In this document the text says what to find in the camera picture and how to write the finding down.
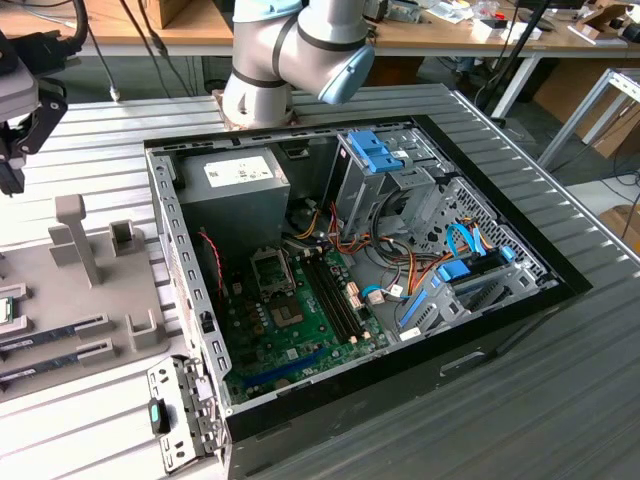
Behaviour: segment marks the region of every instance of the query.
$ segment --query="green circuit board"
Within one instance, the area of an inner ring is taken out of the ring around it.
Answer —
[[[247,273],[242,276],[242,292],[230,293],[227,298],[222,317],[233,368],[225,381],[234,404],[388,345],[383,329],[366,306],[352,310],[363,334],[340,342],[303,271],[304,261],[298,257],[289,260],[296,284],[295,292],[289,295],[264,302],[253,275]],[[332,272],[338,293],[348,299],[345,287],[351,278],[340,254],[325,253],[323,262]]]

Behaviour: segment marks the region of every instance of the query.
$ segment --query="red wire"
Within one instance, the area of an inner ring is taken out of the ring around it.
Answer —
[[[213,240],[211,240],[206,233],[198,232],[198,235],[200,235],[202,238],[204,238],[207,241],[207,243],[209,243],[209,245],[211,246],[211,249],[213,250],[213,254],[216,257],[216,264],[218,265],[218,296],[222,298],[222,265],[220,264],[220,255],[218,254],[218,247],[216,247],[215,243],[213,243]]]

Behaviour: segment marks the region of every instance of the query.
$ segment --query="wooden desk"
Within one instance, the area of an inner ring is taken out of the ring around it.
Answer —
[[[513,15],[513,6],[501,0],[507,17]],[[128,21],[118,0],[85,0],[94,34],[105,55],[146,55],[140,38]],[[135,0],[127,0],[139,18]],[[73,13],[71,5],[56,8],[58,12]],[[375,41],[376,54],[387,56],[461,56],[495,57],[502,49],[501,39],[478,43],[471,36],[469,21],[457,25],[434,17],[426,12],[423,23],[409,25],[384,21],[378,25]],[[504,117],[513,105],[538,62],[545,57],[570,58],[638,58],[640,46],[629,48],[593,47],[567,26],[569,22],[554,21],[556,31],[545,32],[540,40],[532,41],[521,52],[524,58],[514,79],[507,88],[493,116]],[[34,31],[59,29],[63,35],[73,30],[46,20],[36,18],[19,7],[0,3],[0,28],[9,37],[25,35]],[[158,30],[172,55],[231,55],[233,34],[212,0],[193,0],[167,28]],[[86,44],[82,55],[95,55],[95,48]]]
[[[91,29],[103,54],[147,55],[118,0],[85,0],[85,4]],[[127,4],[146,34],[136,0],[127,0]],[[60,15],[73,15],[70,4],[50,10]],[[60,30],[63,36],[73,35],[72,28],[37,18],[20,7],[3,3],[0,3],[0,28],[7,37],[48,30]],[[212,0],[193,0],[167,28],[157,29],[157,32],[173,55],[231,55],[233,33]],[[95,54],[90,40],[87,40],[81,55]]]

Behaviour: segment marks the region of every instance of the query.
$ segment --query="desk leg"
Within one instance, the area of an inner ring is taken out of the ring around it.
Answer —
[[[507,90],[504,92],[502,98],[498,102],[498,105],[496,105],[495,110],[491,114],[492,118],[504,118],[507,115],[509,109],[513,105],[513,102],[518,98],[518,95],[522,91],[525,83],[527,83],[527,80],[529,80],[529,77],[535,70],[539,61],[540,57],[535,54],[522,61],[518,71],[513,77],[513,80],[509,83]]]
[[[551,161],[555,158],[556,154],[562,149],[567,140],[575,132],[580,122],[584,120],[591,110],[591,107],[602,97],[604,92],[609,87],[609,80],[613,75],[614,71],[608,68],[600,77],[600,79],[596,82],[593,88],[589,91],[584,100],[580,102],[576,111],[569,117],[569,120],[563,125],[560,131],[556,134],[556,136],[551,140],[551,143],[547,146],[546,150],[542,152],[540,158],[538,158],[538,165],[541,167],[546,167],[551,163]]]
[[[591,144],[591,142],[593,142],[596,136],[600,133],[600,130],[602,130],[604,126],[609,123],[613,115],[620,109],[620,107],[622,107],[622,104],[628,98],[629,97],[626,93],[621,93],[620,95],[618,95],[616,99],[611,102],[609,108],[605,110],[602,116],[596,121],[596,123],[593,124],[593,127],[591,127],[587,134],[582,138],[582,143],[584,143],[585,145]]]

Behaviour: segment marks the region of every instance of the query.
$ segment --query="expansion slot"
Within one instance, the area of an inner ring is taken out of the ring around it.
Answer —
[[[312,257],[301,265],[338,341],[347,343],[351,337],[359,337],[362,327],[327,264],[320,257]]]
[[[23,350],[25,348],[37,347],[38,345],[44,345],[45,343],[55,342],[62,338],[74,337],[78,335],[78,329],[82,327],[87,333],[92,328],[100,329],[100,332],[108,328],[108,319],[104,315],[96,315],[95,317],[87,318],[64,327],[54,328],[46,330],[44,332],[36,332],[29,335],[23,335],[19,338],[13,338],[11,340],[5,340],[0,342],[0,352],[15,352]]]
[[[95,355],[99,358],[99,352],[104,351],[113,352],[113,345],[110,341],[104,340],[96,343],[91,343],[86,346],[78,347],[75,352],[67,353],[59,357],[44,360],[42,362],[34,363],[22,368],[16,368],[0,374],[0,391],[6,390],[10,382],[26,377],[33,377],[41,373],[50,372],[59,368],[68,367],[76,363],[81,363],[83,357],[89,357]]]
[[[289,373],[297,372],[304,368],[310,367],[317,361],[318,357],[320,357],[321,355],[324,355],[325,353],[326,353],[325,349],[321,348],[317,352],[314,352],[311,355],[307,355],[306,357],[296,360],[294,362],[291,362],[287,365],[283,365],[281,367],[274,368],[266,372],[262,372],[258,375],[245,378],[244,384],[247,387],[255,387],[256,385],[262,385],[263,383],[267,383],[272,380],[277,380]]]

